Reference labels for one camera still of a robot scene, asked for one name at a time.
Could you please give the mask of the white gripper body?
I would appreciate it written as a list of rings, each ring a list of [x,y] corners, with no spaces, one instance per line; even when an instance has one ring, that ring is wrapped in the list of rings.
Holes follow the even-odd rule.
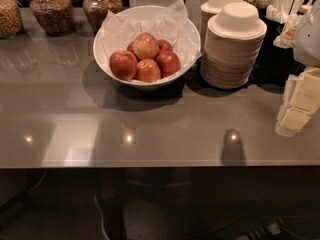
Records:
[[[320,0],[300,19],[294,39],[294,59],[307,67],[320,67]]]

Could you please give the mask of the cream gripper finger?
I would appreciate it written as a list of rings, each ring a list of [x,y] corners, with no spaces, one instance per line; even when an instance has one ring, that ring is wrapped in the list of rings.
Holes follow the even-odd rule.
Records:
[[[320,108],[320,69],[307,67],[301,73],[289,101],[292,108],[298,108],[311,114]]]
[[[283,104],[281,105],[275,132],[284,137],[293,137],[297,135],[311,119],[311,114],[299,108],[290,106],[289,101],[294,93],[298,77],[290,75],[286,81],[283,93]]]

